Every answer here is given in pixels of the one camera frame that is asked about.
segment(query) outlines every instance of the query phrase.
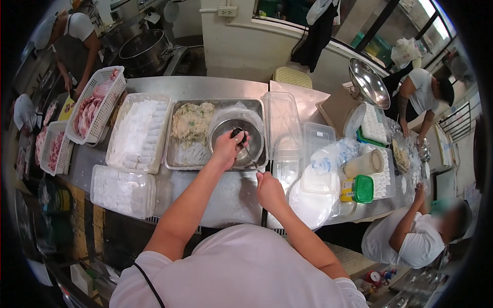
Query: white t-shirt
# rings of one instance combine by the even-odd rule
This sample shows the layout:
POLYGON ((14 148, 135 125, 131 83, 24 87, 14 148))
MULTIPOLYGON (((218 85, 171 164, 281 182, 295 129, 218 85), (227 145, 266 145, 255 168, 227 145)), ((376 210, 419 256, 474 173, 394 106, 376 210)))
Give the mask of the white t-shirt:
MULTIPOLYGON (((70 32, 69 32, 69 23, 65 26, 65 32, 63 35, 70 35, 75 38, 80 39, 81 41, 85 41, 86 38, 91 35, 92 31, 94 31, 94 25, 91 23, 91 19, 84 13, 74 13, 69 15, 70 18, 70 32)), ((55 49, 55 45, 52 45, 53 52, 57 52, 55 49)))
POLYGON ((409 96, 411 105, 416 113, 422 114, 428 110, 436 113, 439 102, 431 90, 431 79, 433 76, 422 68, 415 68, 408 76, 416 87, 416 91, 409 96))
MULTIPOLYGON (((224 229, 171 262, 145 251, 135 260, 166 308, 368 307, 347 278, 331 279, 277 233, 254 225, 224 229)), ((159 307, 140 271, 122 272, 111 308, 159 307)))
POLYGON ((420 269, 429 265, 445 248, 440 233, 433 226, 431 215, 417 212, 399 253, 388 243, 395 228, 407 213, 399 209, 387 217, 375 220, 366 230, 361 243, 368 259, 392 265, 405 265, 420 269))
POLYGON ((33 131, 33 127, 36 125, 38 116, 35 112, 33 102, 27 94, 21 94, 14 105, 14 123, 18 130, 21 130, 22 126, 26 124, 29 131, 33 131))

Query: stainless steel counter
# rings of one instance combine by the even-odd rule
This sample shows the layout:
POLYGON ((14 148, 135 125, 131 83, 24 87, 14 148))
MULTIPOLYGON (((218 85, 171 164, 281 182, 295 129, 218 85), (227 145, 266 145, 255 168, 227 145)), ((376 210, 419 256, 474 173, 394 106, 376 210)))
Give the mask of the stainless steel counter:
MULTIPOLYGON (((266 83, 200 76, 166 76, 129 79, 129 93, 166 93, 173 100, 261 98, 267 91, 266 83)), ((76 187, 90 192, 94 165, 105 165, 106 149, 111 136, 92 148, 74 145, 69 174, 60 177, 76 187)), ((156 208, 160 217, 180 196, 197 175, 193 171, 172 171, 161 166, 156 175, 156 208)), ((255 172, 226 172, 212 193, 200 225, 226 227, 239 223, 260 224, 262 208, 256 198, 255 172)))
MULTIPOLYGON (((267 91, 266 83, 198 76, 166 76, 129 79, 129 93, 166 93, 173 100, 197 98, 261 98, 267 91)), ((296 98, 296 105, 302 123, 310 121, 326 124, 315 103, 325 100, 329 94, 305 89, 298 86, 270 82, 270 91, 290 92, 296 98)), ((94 165, 105 165, 106 149, 111 131, 105 140, 92 148, 86 145, 75 145, 68 175, 61 177, 89 192, 91 175, 94 165)), ((156 175, 157 195, 154 215, 160 217, 171 203, 185 190, 195 178, 194 171, 172 171, 161 166, 156 175)), ((327 224, 355 221, 387 213, 410 204, 409 198, 414 197, 414 190, 408 189, 402 194, 400 179, 397 182, 397 194, 390 199, 373 201, 371 204, 358 204, 355 212, 346 217, 329 220, 327 224)), ((204 227, 227 227, 239 223, 260 224, 262 208, 256 198, 257 180, 255 172, 226 172, 212 193, 209 204, 200 222, 204 227)), ((271 216, 268 227, 281 228, 271 216)))
MULTIPOLYGON (((269 86, 270 86, 269 87, 270 91, 289 92, 295 97, 296 106, 298 107, 298 114, 300 116, 300 122, 302 125, 307 121, 327 125, 327 122, 323 119, 322 115, 317 110, 315 103, 326 100, 330 96, 329 94, 316 90, 306 89, 295 85, 290 85, 287 83, 276 82, 272 80, 270 81, 269 86)), ((415 139, 417 134, 414 132, 411 132, 411 134, 413 135, 410 138, 415 139)), ((425 182, 427 187, 426 192, 427 195, 429 195, 430 193, 429 179, 428 180, 421 179, 421 180, 425 182)), ((348 213, 348 212, 350 213, 353 210, 354 212, 351 215, 336 217, 332 220, 327 221, 325 224, 332 225, 332 224, 339 224, 349 221, 361 220, 373 216, 378 216, 412 204, 415 192, 414 189, 411 188, 410 172, 408 172, 405 175, 400 175, 396 177, 395 182, 396 182, 395 197, 375 200, 370 204, 357 204, 355 209, 353 208, 353 205, 351 203, 345 203, 342 205, 343 208, 341 208, 341 213, 348 213), (407 182, 407 190, 405 194, 402 193, 402 186, 401 186, 401 180, 403 177, 406 178, 406 182, 407 182)), ((270 226, 271 228, 280 228, 279 223, 270 214, 268 218, 268 226, 270 226)))

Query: metal strainer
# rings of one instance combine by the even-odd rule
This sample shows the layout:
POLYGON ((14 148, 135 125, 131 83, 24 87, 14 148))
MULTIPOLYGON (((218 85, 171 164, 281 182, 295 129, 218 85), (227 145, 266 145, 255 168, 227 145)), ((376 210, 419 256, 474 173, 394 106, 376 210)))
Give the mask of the metal strainer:
MULTIPOLYGON (((250 122, 243 119, 230 119, 219 123, 209 136, 209 149, 213 153, 215 141, 217 137, 224 134, 227 131, 233 130, 237 127, 242 128, 244 131, 248 132, 250 140, 248 141, 248 146, 246 147, 250 152, 250 155, 254 162, 258 161, 260 154, 262 154, 262 149, 264 148, 264 137, 259 132, 259 130, 250 122)), ((248 157, 247 152, 243 149, 237 156, 236 160, 232 166, 233 169, 242 169, 248 167, 252 164, 252 161, 248 157)))

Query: yellow stool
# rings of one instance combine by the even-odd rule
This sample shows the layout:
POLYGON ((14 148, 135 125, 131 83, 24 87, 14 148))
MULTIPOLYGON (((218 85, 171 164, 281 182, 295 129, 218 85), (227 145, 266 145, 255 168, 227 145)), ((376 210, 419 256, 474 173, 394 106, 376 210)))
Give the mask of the yellow stool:
POLYGON ((297 71, 292 68, 280 67, 272 76, 273 81, 279 81, 289 84, 294 84, 296 86, 305 87, 308 89, 313 89, 312 80, 303 72, 297 71))

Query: tattoo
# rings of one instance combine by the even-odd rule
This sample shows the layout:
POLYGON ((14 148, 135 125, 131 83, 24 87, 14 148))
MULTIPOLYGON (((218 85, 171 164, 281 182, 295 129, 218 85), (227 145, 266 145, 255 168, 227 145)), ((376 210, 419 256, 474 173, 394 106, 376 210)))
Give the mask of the tattoo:
POLYGON ((407 102, 409 99, 405 98, 402 94, 399 93, 399 97, 397 98, 398 108, 399 108, 399 119, 406 119, 406 109, 407 102))

